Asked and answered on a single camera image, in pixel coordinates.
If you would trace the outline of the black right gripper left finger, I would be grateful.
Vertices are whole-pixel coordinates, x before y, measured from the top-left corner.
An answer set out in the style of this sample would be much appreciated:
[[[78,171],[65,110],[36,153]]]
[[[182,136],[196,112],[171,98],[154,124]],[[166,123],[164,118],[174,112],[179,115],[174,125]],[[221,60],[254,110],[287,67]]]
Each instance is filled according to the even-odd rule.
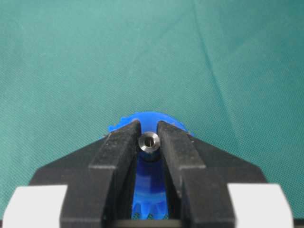
[[[30,186],[67,185],[62,228],[102,228],[130,219],[136,173],[139,121],[36,170]]]

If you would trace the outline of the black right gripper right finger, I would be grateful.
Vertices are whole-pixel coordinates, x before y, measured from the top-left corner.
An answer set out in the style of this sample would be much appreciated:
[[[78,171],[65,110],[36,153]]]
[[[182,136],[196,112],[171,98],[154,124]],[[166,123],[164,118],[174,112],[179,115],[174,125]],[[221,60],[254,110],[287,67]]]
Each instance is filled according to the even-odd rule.
[[[227,185],[266,183],[261,169],[167,122],[157,134],[170,218],[184,228],[236,227]]]

